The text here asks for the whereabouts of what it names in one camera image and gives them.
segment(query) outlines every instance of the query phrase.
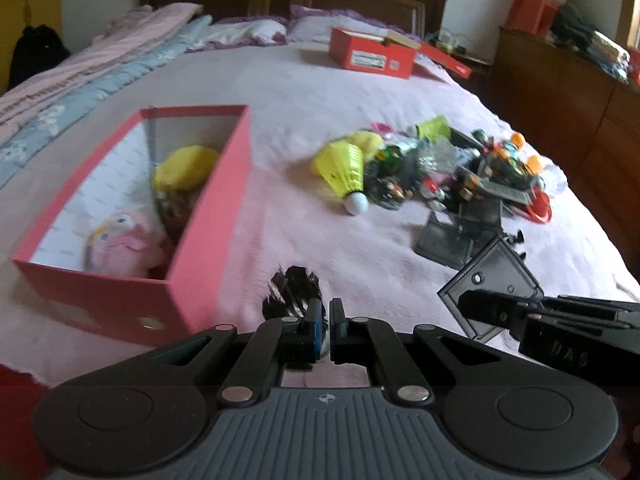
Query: black bag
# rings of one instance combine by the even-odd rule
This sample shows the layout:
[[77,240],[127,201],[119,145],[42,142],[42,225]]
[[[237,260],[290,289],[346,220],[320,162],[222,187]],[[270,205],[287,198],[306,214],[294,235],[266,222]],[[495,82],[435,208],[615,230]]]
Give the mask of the black bag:
[[25,27],[15,44],[9,72],[9,90],[28,78],[49,70],[71,56],[57,32],[47,25]]

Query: orange ball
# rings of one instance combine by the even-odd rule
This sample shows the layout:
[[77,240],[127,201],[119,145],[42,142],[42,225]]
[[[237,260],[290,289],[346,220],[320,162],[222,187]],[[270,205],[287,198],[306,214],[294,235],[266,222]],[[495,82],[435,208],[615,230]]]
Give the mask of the orange ball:
[[537,175],[542,172],[542,170],[544,170],[542,166],[542,160],[540,160],[540,157],[538,155],[531,155],[527,159],[527,168],[529,168],[531,174],[534,175]]
[[518,148],[520,150],[525,145],[526,140],[524,140],[524,135],[523,134],[515,132],[511,136],[511,142],[513,142],[516,145],[516,148]]

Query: red cloth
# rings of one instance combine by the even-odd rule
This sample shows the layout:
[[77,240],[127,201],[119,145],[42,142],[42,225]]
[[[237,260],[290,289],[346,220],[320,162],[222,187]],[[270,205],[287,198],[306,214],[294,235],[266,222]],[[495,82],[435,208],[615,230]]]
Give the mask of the red cloth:
[[25,480],[40,480],[49,471],[31,431],[31,413],[46,392],[30,376],[0,367],[0,462]]

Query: pink bedsheet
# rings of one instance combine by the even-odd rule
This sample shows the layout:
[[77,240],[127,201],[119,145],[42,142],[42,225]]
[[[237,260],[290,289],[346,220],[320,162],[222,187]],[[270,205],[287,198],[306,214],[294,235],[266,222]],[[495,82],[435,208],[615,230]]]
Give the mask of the pink bedsheet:
[[[477,97],[425,63],[437,76],[400,80],[339,69],[321,44],[248,46],[180,57],[108,98],[0,190],[0,364],[53,385],[146,350],[50,320],[49,306],[9,258],[74,168],[124,117],[149,105],[250,106],[255,169],[212,323],[254,330],[270,277],[279,266],[297,264],[318,275],[325,299],[343,298],[348,316],[385,319],[401,331],[436,323],[462,333],[436,294],[455,271],[412,250],[429,215],[426,206],[418,200],[398,212],[372,206],[353,218],[308,170],[309,158],[327,140],[374,121],[400,129],[445,114],[463,132],[511,133]],[[570,190],[555,200],[551,224],[505,224],[508,232],[524,232],[527,265],[547,294],[640,299],[640,285]],[[490,344],[516,353],[507,333]],[[361,368],[330,362],[286,378],[286,384],[308,386],[365,381]]]
[[134,30],[124,28],[4,94],[0,97],[0,144],[64,94],[170,38],[200,9],[185,3],[163,7]]

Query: white shuttlecock tip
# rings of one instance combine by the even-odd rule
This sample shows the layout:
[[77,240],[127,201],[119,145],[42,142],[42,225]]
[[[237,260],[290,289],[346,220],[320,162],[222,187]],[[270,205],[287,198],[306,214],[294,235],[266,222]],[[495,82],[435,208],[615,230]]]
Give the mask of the white shuttlecock tip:
[[347,210],[349,214],[354,216],[361,215],[369,209],[369,200],[359,191],[354,193],[349,193],[346,197],[344,197],[344,201],[342,202],[344,208]]

